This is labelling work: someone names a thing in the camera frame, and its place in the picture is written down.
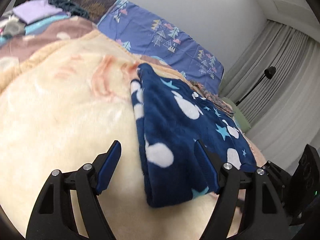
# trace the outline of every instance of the lavender folded cloth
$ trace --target lavender folded cloth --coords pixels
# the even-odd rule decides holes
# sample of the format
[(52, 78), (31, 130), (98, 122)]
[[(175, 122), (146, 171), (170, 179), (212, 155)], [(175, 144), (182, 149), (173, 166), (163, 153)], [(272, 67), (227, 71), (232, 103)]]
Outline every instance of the lavender folded cloth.
[(62, 12), (61, 8), (48, 3), (48, 0), (27, 1), (12, 9), (13, 13), (27, 25)]

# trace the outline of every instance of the white wall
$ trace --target white wall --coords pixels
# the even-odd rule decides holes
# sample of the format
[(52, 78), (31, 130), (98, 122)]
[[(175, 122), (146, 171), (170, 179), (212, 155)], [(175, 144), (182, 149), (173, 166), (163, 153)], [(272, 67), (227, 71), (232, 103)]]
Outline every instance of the white wall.
[(266, 18), (256, 0), (130, 0), (165, 18), (213, 53), (227, 71)]

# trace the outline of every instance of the cream fleece blanket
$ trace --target cream fleece blanket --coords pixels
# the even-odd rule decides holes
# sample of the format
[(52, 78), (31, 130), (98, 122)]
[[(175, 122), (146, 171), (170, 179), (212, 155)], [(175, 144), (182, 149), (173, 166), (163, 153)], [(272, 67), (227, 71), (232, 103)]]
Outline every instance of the cream fleece blanket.
[[(160, 209), (146, 203), (130, 102), (130, 80), (141, 62), (95, 30), (77, 40), (47, 45), (0, 75), (4, 89), (0, 96), (0, 185), (5, 189), (0, 191), (0, 204), (24, 236), (51, 171), (75, 171), (118, 140), (121, 159), (108, 189), (98, 197), (116, 238), (200, 238), (215, 196)], [(174, 70), (153, 68), (161, 76), (186, 82)], [(79, 233), (86, 236), (75, 193), (72, 202)], [(240, 217), (236, 210), (229, 235), (237, 232)]]

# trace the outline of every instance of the navy blue blanket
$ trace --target navy blue blanket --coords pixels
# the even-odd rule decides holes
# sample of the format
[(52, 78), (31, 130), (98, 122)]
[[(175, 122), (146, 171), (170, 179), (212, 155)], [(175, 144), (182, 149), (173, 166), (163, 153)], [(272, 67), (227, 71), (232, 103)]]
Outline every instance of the navy blue blanket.
[(219, 186), (194, 154), (196, 140), (223, 162), (247, 170), (256, 166), (250, 147), (233, 120), (181, 80), (159, 77), (148, 64), (132, 80), (141, 167), (147, 202), (163, 207), (191, 200)]

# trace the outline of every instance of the black lamp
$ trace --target black lamp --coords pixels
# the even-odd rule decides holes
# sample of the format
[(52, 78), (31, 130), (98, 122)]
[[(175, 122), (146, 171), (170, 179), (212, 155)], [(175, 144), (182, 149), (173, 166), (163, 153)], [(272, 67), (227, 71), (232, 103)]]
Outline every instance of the black lamp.
[(270, 66), (267, 69), (265, 69), (263, 76), (257, 81), (257, 83), (253, 86), (253, 88), (248, 93), (246, 93), (246, 95), (243, 98), (241, 98), (236, 102), (236, 106), (238, 106), (252, 92), (252, 90), (254, 90), (255, 87), (260, 84), (260, 82), (263, 80), (264, 77), (271, 79), (275, 75), (275, 73), (276, 73), (276, 68), (273, 66)]

